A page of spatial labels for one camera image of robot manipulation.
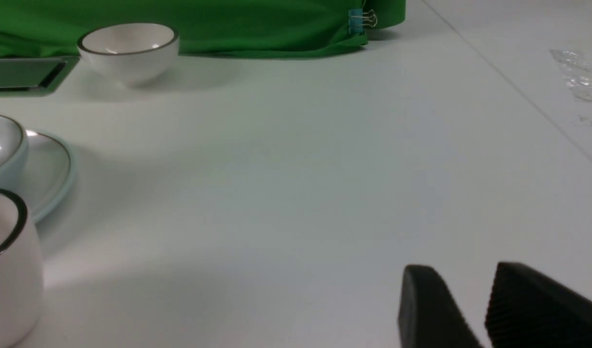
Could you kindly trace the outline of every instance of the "green cloth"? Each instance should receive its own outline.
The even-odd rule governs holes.
[[[183,55],[324,57],[367,44],[348,28],[363,6],[376,29],[405,17],[405,0],[0,0],[0,57],[78,55],[81,35],[127,22],[176,29]]]

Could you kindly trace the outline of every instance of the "plate rim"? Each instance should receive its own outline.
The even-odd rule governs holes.
[[[53,133],[45,132],[43,130],[36,130],[35,128],[26,128],[26,132],[34,132],[37,135],[48,137],[51,140],[58,143],[66,154],[68,155],[68,161],[70,162],[70,166],[68,168],[68,174],[66,175],[66,180],[62,183],[61,187],[59,187],[57,193],[53,196],[53,198],[44,205],[44,207],[38,211],[31,212],[31,220],[34,223],[39,223],[45,216],[47,216],[57,205],[64,199],[64,196],[70,191],[72,188],[72,184],[74,182],[75,177],[77,176],[77,155],[73,151],[72,147],[64,141],[61,137],[56,136]]]

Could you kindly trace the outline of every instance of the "bowl rim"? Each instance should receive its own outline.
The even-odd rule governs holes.
[[[165,27],[167,29],[170,29],[170,31],[173,32],[173,37],[172,37],[171,41],[167,42],[166,44],[161,44],[161,46],[158,46],[158,47],[155,47],[155,48],[150,48],[150,49],[144,49],[143,51],[134,51],[134,52],[127,52],[127,53],[104,53],[104,52],[92,51],[92,49],[87,48],[83,44],[83,39],[86,38],[86,36],[90,35],[91,33],[97,32],[97,31],[99,31],[101,29],[106,29],[106,28],[110,28],[110,27],[117,27],[117,26],[125,26],[127,24],[154,24],[155,26]],[[112,24],[110,26],[104,26],[104,27],[92,29],[91,31],[88,31],[87,33],[83,34],[83,36],[80,37],[77,40],[77,48],[79,48],[81,51],[92,53],[93,55],[100,55],[100,56],[130,56],[130,55],[138,55],[139,53],[157,51],[158,49],[161,49],[161,48],[165,48],[167,46],[170,46],[171,44],[173,44],[174,42],[176,42],[178,39],[179,39],[178,31],[176,31],[174,28],[172,28],[170,26],[166,26],[165,24],[152,23],[152,22],[129,22],[129,23]]]
[[[7,169],[7,167],[13,165],[13,163],[16,162],[18,157],[23,156],[22,149],[24,148],[23,145],[27,143],[27,133],[25,128],[16,119],[4,115],[0,115],[0,117],[15,123],[15,125],[17,126],[17,128],[19,128],[19,131],[21,132],[21,141],[19,141],[17,148],[15,148],[13,154],[11,154],[10,157],[8,157],[8,159],[4,163],[2,163],[2,165],[0,165],[0,172],[3,172]]]
[[[11,200],[17,207],[17,222],[15,223],[10,234],[6,237],[4,242],[0,244],[0,255],[6,252],[19,238],[21,232],[25,229],[27,221],[29,219],[29,210],[25,201],[16,193],[8,191],[6,189],[0,189],[0,196],[4,196]]]

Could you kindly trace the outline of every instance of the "metal tray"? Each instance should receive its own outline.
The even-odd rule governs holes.
[[[57,89],[79,57],[0,59],[0,97],[42,97]]]

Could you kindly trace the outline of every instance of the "plastic wrap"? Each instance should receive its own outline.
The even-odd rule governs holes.
[[[550,50],[577,101],[592,102],[592,67],[581,51]]]

